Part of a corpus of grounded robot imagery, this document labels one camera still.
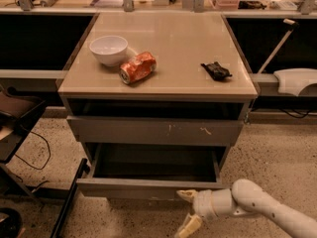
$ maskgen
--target drawer front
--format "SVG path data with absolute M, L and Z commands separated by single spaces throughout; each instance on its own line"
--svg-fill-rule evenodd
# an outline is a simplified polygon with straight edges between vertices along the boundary
M 233 146 L 242 121 L 68 116 L 80 142 Z
M 178 200 L 180 189 L 221 189 L 220 182 L 168 181 L 118 178 L 80 178 L 77 185 L 84 196 L 107 198 Z

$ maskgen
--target cabinet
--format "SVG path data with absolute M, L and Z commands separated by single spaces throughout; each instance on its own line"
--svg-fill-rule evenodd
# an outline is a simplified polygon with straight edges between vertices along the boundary
M 158 68 L 133 85 L 100 64 L 92 40 L 120 35 Z M 218 61 L 233 75 L 214 81 Z M 175 199 L 186 188 L 222 188 L 220 170 L 243 127 L 254 85 L 219 13 L 101 13 L 58 93 L 91 163 L 77 181 L 84 195 Z

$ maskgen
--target floor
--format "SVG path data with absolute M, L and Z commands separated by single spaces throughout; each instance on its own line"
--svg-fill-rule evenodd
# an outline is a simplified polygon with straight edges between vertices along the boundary
M 277 200 L 317 219 L 317 117 L 252 115 L 221 171 L 223 182 L 251 179 Z M 46 115 L 34 129 L 50 143 L 52 157 L 42 171 L 14 158 L 8 168 L 24 183 L 68 188 L 84 152 L 65 119 Z M 30 135 L 18 155 L 40 167 L 48 156 L 45 143 Z M 51 236 L 61 202 L 39 208 L 31 200 L 0 199 L 17 209 L 26 228 L 23 238 Z M 190 205 L 178 201 L 107 200 L 77 193 L 62 230 L 64 238 L 173 237 Z M 204 223 L 192 237 L 289 237 L 262 216 L 222 217 Z

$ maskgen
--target speckled floor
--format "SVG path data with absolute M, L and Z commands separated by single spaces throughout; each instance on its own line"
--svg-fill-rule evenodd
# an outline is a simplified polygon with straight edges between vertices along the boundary
M 267 120 L 252 117 L 221 172 L 223 182 L 251 179 L 281 202 L 317 219 L 317 117 L 291 119 L 277 115 Z M 47 186 L 66 188 L 84 152 L 63 118 L 42 118 L 34 129 L 48 139 L 52 158 L 42 171 L 13 158 L 9 169 L 29 185 L 49 180 Z M 40 166 L 45 143 L 30 135 L 19 155 Z M 1 206 L 19 210 L 26 231 L 23 237 L 51 236 L 61 203 L 40 209 L 30 200 L 0 199 Z M 185 202 L 107 200 L 76 195 L 64 225 L 64 238 L 173 237 L 190 206 Z M 205 223 L 192 237 L 289 237 L 269 220 L 223 217 Z

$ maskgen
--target drawer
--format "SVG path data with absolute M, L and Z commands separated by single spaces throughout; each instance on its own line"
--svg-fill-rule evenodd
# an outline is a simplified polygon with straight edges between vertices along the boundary
M 242 121 L 68 116 L 80 142 L 233 146 Z
M 85 196 L 178 199 L 179 189 L 219 189 L 217 149 L 196 146 L 99 144 L 87 178 L 77 184 Z

